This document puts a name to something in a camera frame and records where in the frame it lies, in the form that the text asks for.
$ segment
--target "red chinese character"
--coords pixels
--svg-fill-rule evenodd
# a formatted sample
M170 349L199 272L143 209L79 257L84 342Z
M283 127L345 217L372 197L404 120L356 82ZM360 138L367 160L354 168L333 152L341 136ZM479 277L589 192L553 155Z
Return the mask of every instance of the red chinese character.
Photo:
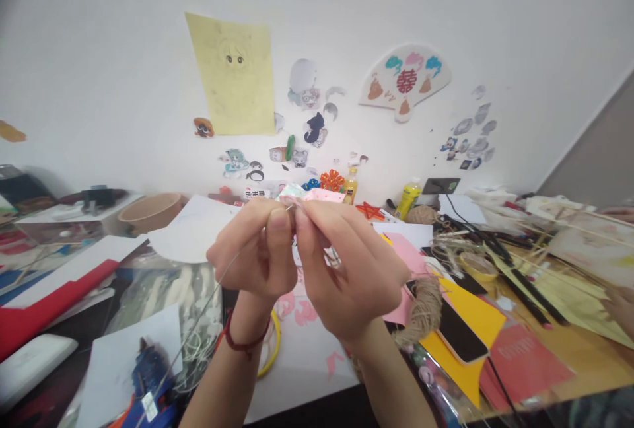
M403 70L396 80L396 87L401 93L407 93L412 90L416 84L418 76L414 70Z

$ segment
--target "cluttered desk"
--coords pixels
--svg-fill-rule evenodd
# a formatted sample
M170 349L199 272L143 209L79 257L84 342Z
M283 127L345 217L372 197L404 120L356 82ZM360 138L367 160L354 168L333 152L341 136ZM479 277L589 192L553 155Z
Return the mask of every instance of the cluttered desk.
M161 394L171 393L178 402L162 401L158 410L166 426L178 419L213 357L234 298L214 282L206 250L241 206L227 189L193 196L185 205L181 196L167 195L124 195L110 202L105 217L119 215L124 221L140 207L155 220L148 224L140 217L128 237L74 220L47 221L44 213L4 229L21 242L5 248L0 275L0 373L3 385L14 382L1 391L10 425L26 426L32 417L41 417L41 426L56 426L61 419L63 426L96 427L123 417L126 426L125 417L139 419L147 411L140 402L129 403L134 391L143 395L143 384L158 388L158 404ZM289 184L270 197L345 205L343 195ZM609 242L615 254L590 255L619 263L620 246L631 247L632 226L553 200L542 202L554 212L552 218L527 213L518 218L518 209L543 197L505 196L512 202L496 206L492 201L499 203L499 196L471 195L441 195L438 211L415 203L405 211L401 205L390 208L391 202L384 208L356 205L411 272L401 305L383 319L395 334L403 327L419 329L414 344L394 337L441 419L449 426L512 414L521 419L526 411L634 384L634 342L600 304L606 289L626 285L629 276L605 268L597 273L578 245L589 242L604 249L602 244ZM405 194L402 200L407 201ZM176 209L171 209L174 202ZM489 215L503 218L509 207L514 217L507 224L514 229L503 231L497 222L491 231L488 222L495 218ZM156 219L165 211L171 216ZM98 220L94 215L87 219ZM59 241L50 242L53 234ZM293 254L300 277L275 305L247 423L274 420L323 397L331 400L359 383L349 354L311 306L296 246ZM436 326L416 321L415 307L423 302L420 281L434 281L442 293ZM88 314L99 316L90 321ZM52 335L60 328L71 337ZM41 357L32 373L20 371L25 357ZM152 360L161 362L148 375L144 367ZM55 398L49 413L38 413L42 398L51 396L50 380L69 373L75 381L72 393ZM133 383L134 373L144 374L143 384ZM173 375L168 384L162 383L166 373Z

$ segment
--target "fingernail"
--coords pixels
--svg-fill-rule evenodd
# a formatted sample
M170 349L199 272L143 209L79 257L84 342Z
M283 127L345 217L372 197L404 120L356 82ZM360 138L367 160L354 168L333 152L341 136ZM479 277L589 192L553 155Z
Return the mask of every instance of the fingernail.
M271 223L270 226L275 230L280 230L286 227L288 222L288 217L286 216L286 211L282 209L275 209L271 212Z

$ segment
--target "small flower decoration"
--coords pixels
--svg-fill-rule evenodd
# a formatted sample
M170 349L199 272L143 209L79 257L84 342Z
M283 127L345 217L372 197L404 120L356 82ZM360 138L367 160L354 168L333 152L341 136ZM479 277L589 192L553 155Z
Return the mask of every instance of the small flower decoration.
M317 179L310 179L307 183L302 185L302 189L308 192L310 189L319 188L319 185L320 183L317 181Z
M345 183L343 176L334 169L330 169L330 172L324 172L320 180L322 181L322 188L332 192L340 192Z

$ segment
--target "hand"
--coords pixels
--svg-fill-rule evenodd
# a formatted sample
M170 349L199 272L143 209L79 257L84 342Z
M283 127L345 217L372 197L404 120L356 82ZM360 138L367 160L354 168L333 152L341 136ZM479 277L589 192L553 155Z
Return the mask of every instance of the hand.
M601 304L629 338L634 340L634 289L607 289L606 296L609 299L602 299Z
M291 217L285 206L258 197L222 229L207 251L207 259L223 287L250 293L248 299L270 305L270 311L297 283L292 242Z
M302 206L295 223L306 294L326 329L355 352L370 323L401 303L409 270L354 207L323 201ZM326 265L318 230L341 258L336 269Z
M634 223L634 207L610 207L601 213L628 223Z

